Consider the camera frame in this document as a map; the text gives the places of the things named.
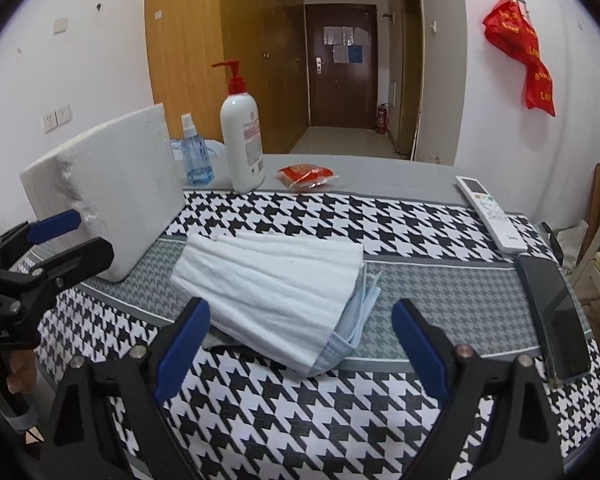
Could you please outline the person left hand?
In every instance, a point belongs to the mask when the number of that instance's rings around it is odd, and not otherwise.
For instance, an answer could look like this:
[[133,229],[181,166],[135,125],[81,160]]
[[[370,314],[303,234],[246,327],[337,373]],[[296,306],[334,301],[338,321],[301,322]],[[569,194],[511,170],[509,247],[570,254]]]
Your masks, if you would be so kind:
[[31,394],[36,386],[35,351],[15,350],[8,358],[9,373],[6,378],[0,378],[12,394],[20,393],[24,396]]

